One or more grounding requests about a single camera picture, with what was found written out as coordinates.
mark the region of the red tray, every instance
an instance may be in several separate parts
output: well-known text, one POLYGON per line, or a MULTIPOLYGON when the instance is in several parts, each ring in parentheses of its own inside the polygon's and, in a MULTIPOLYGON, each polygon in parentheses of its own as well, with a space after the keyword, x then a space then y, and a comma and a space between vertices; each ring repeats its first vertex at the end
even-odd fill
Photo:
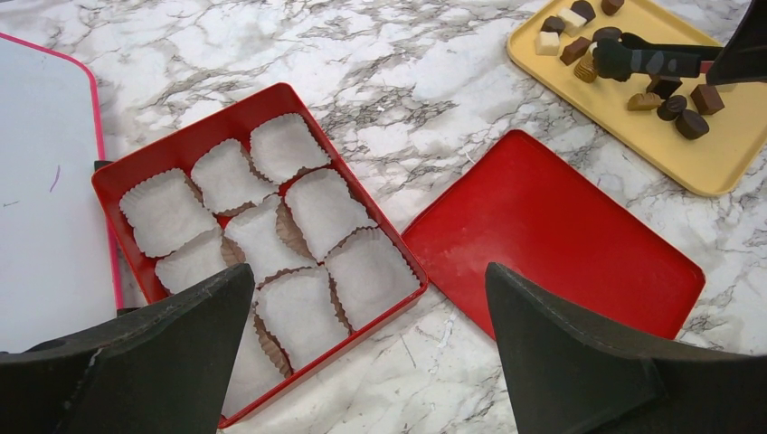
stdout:
POLYGON ((705 283, 695 263, 522 131, 506 134, 402 237, 431 281, 493 338, 489 262, 669 339, 705 283))
MULTIPOLYGON (((251 131, 267 120, 288 113, 298 113, 304 118, 314 138, 330 155, 331 163, 326 167, 337 170, 344 177, 354 198, 365 206, 370 217, 379 224, 383 232, 392 239, 394 245, 403 254, 421 282, 421 287, 383 315, 376 318, 372 323, 358 330, 344 342, 316 359, 316 361, 295 372, 290 378, 236 415, 229 419, 222 417, 222 423, 219 425, 220 428, 232 425, 256 408, 262 409, 269 402, 276 400, 279 396, 300 384, 301 379, 308 378, 323 366, 331 363, 367 336, 391 322, 408 307, 414 305, 418 297, 426 291, 429 281, 426 273, 407 250, 397 230, 386 219, 373 198, 370 197, 351 170, 349 170, 341 155, 338 154, 333 144, 330 143, 330 140, 328 140, 322 128, 311 116, 303 102, 301 102, 296 92, 285 83, 279 83, 262 90, 212 114, 208 118, 204 118, 189 127, 176 131, 152 145, 145 146, 133 154, 101 168, 92 178, 96 195, 99 197, 104 213, 107 215, 109 225, 117 236, 128 265, 133 270, 133 274, 136 276, 138 285, 141 287, 147 302, 154 303, 168 297, 155 275, 155 264, 158 259, 147 258, 138 249, 133 238, 133 229, 119 209, 120 198, 136 184, 171 168, 178 167, 189 175, 197 159, 224 139, 236 138, 250 151, 251 131)), ((288 186, 289 182, 283 184, 280 187, 280 194, 284 194, 288 186)), ((227 220, 229 219, 221 218, 220 223, 225 225, 227 220)))

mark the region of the yellow tray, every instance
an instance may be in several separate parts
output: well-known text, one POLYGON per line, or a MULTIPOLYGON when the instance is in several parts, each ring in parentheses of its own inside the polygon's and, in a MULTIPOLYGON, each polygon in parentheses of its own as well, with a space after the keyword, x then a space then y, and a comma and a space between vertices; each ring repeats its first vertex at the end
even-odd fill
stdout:
MULTIPOLYGON (((655 110, 626 110, 629 98, 645 91, 649 76, 634 74, 623 83, 597 79, 587 84, 573 75, 577 62, 565 66, 558 56, 535 54, 535 37, 543 21, 572 3, 553 0, 516 29, 507 43, 511 60, 691 192, 716 196, 734 189, 767 140, 767 85, 741 83, 731 92, 722 91, 724 109, 705 117, 711 132, 689 141, 679 135, 673 122, 660 120, 655 110)), ((614 16, 605 15, 600 3, 591 0, 597 17, 578 35, 563 33, 560 53, 578 36, 591 39, 594 31, 606 26, 654 43, 720 45, 649 0, 629 0, 614 16)), ((685 95, 691 109, 695 106, 690 92, 703 82, 704 76, 682 79, 677 95, 685 95)))

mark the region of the marble countertop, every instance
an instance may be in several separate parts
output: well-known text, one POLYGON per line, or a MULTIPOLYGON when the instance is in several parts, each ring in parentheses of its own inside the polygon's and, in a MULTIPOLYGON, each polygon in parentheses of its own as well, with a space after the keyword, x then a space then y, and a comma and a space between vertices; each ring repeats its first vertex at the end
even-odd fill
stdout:
MULTIPOLYGON (((660 3, 723 42, 748 5, 660 3)), ((522 128, 703 268, 707 284, 680 340, 767 353, 759 283, 767 281, 767 154, 728 195, 687 193, 510 62, 508 34, 543 4, 11 0, 0 2, 0 32, 88 65, 111 159, 286 81, 399 229, 506 131, 522 128)), ((414 309, 226 432, 513 427, 494 342, 430 288, 414 309)))

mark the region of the round chocolate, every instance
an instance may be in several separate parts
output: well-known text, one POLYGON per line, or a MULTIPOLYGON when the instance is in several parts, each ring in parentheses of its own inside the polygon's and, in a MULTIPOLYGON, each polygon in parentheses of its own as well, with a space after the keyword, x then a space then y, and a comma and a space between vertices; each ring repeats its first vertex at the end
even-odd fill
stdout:
POLYGON ((674 122, 679 133, 686 139, 695 140, 708 134, 708 122, 693 110, 682 110, 674 122))
POLYGON ((599 42, 602 39, 614 39, 615 41, 618 41, 622 34, 623 31, 618 27, 602 27, 600 30, 594 32, 592 41, 599 42))
POLYGON ((682 95, 674 95, 658 107, 658 117, 663 120, 674 120, 679 113, 687 108, 687 98, 682 95))
POLYGON ((544 20, 544 25, 541 26, 541 32, 562 34, 562 32, 564 32, 564 21, 558 16, 550 16, 544 20))
POLYGON ((623 0, 601 0, 601 11, 606 15, 615 15, 623 6, 623 0))
POLYGON ((570 10, 586 19, 586 23, 590 23, 597 17, 597 13, 594 12, 594 7, 586 0, 578 0, 570 6, 570 10))

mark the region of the red box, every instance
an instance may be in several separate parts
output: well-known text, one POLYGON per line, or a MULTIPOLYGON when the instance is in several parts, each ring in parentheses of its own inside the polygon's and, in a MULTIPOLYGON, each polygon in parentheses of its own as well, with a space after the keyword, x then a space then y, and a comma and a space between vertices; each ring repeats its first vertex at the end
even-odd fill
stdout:
MULTIPOLYGON (((279 83, 262 90, 207 118, 176 131, 170 136, 157 140, 155 143, 101 168, 92 178, 93 187, 107 216, 107 221, 117 237, 120 248, 133 270, 134 276, 136 276, 141 291, 147 298, 147 302, 154 303, 168 297, 166 290, 155 275, 155 264, 159 258, 147 258, 138 249, 133 238, 133 228, 128 224, 128 220, 119 209, 119 200, 123 194, 147 178, 174 167, 184 170, 189 175, 197 159, 227 138, 236 138, 246 149, 250 150, 250 134, 254 128, 270 119, 288 113, 298 113, 304 118, 312 136, 330 156, 331 163, 326 167, 337 170, 343 176, 349 185, 353 197, 365 206, 370 217, 392 239, 394 245, 397 246, 408 264, 410 264, 421 282, 421 287, 396 306, 380 315, 372 323, 356 331, 344 342, 338 344, 303 369, 295 372, 287 380, 239 413, 229 419, 222 417, 222 422, 219 424, 220 428, 228 427, 252 410, 263 408, 269 402, 276 400, 279 396, 300 384, 302 378, 312 375, 325 365, 333 362, 336 358, 354 347, 355 344, 358 344, 367 336, 391 322, 408 307, 414 305, 418 297, 426 291, 429 282, 426 272, 407 249, 397 230, 394 229, 384 213, 381 212, 374 200, 365 191, 364 187, 360 185, 351 170, 349 170, 341 155, 338 154, 333 144, 330 143, 330 140, 328 140, 322 128, 311 116, 307 107, 301 102, 296 92, 285 83, 279 83)), ((285 193, 288 185, 289 182, 280 187, 280 194, 285 193)), ((228 219, 220 219, 220 223, 226 223, 226 220, 228 219)))

